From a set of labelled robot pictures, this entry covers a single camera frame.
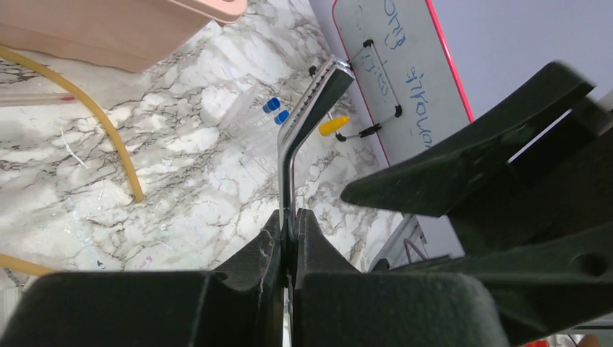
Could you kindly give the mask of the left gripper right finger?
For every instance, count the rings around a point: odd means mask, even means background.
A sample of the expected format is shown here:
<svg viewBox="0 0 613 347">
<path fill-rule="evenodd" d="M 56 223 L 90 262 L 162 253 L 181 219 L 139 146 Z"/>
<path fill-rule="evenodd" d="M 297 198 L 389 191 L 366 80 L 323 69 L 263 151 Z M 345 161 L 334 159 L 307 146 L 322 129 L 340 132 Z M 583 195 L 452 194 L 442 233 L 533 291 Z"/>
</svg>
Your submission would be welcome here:
<svg viewBox="0 0 613 347">
<path fill-rule="evenodd" d="M 293 346 L 508 346 L 494 299 L 461 273 L 362 273 L 300 209 Z"/>
</svg>

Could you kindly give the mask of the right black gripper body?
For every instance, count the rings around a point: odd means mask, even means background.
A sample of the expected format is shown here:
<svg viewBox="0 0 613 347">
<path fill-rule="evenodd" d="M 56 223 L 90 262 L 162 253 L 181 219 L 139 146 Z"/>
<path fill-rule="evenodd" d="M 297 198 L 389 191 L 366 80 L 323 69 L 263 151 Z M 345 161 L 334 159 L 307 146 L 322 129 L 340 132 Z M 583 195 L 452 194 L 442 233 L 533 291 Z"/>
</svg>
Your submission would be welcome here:
<svg viewBox="0 0 613 347">
<path fill-rule="evenodd" d="M 576 103 L 446 216 L 465 252 L 402 272 L 461 273 L 509 345 L 612 310 L 612 113 Z"/>
</svg>

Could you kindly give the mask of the pink plastic bin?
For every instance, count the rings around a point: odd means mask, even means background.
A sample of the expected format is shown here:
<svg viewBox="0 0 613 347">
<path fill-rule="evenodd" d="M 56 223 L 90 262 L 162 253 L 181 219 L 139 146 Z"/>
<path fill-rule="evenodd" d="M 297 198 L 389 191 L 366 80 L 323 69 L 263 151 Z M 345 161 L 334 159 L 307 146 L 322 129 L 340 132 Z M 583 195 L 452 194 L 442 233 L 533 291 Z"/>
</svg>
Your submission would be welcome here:
<svg viewBox="0 0 613 347">
<path fill-rule="evenodd" d="M 140 73 L 209 22 L 238 22 L 246 1 L 5 0 L 1 44 Z"/>
</svg>

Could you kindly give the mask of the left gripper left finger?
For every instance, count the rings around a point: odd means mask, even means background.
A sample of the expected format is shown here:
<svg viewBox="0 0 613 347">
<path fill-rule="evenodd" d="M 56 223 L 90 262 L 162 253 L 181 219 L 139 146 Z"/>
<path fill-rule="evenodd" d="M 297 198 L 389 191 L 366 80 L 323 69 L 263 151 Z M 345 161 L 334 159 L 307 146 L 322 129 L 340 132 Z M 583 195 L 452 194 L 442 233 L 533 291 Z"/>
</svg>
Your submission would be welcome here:
<svg viewBox="0 0 613 347">
<path fill-rule="evenodd" d="M 3 346 L 281 346 L 279 216 L 212 270 L 58 272 L 34 282 Z"/>
</svg>

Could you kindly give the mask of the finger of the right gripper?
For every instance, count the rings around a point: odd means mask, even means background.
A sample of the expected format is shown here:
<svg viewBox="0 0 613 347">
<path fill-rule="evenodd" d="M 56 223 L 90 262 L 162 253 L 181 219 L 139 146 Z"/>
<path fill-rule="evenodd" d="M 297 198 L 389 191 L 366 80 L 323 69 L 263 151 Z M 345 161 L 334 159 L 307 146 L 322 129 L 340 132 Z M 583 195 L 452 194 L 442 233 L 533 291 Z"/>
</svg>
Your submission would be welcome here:
<svg viewBox="0 0 613 347">
<path fill-rule="evenodd" d="M 440 217 L 594 89 L 552 61 L 490 111 L 424 152 L 348 184 L 343 202 Z"/>
</svg>

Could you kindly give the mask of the yellow rubber tube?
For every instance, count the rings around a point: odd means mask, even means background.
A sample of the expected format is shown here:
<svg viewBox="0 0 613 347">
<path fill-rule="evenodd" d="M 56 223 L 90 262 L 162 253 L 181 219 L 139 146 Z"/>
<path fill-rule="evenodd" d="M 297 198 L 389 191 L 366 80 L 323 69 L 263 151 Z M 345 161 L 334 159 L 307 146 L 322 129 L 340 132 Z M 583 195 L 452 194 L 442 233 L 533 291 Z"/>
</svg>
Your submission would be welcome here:
<svg viewBox="0 0 613 347">
<path fill-rule="evenodd" d="M 134 269 L 146 257 L 130 222 L 144 198 L 119 131 L 54 59 L 1 50 L 3 94 L 71 93 L 74 104 L 1 110 L 1 264 L 51 269 Z"/>
</svg>

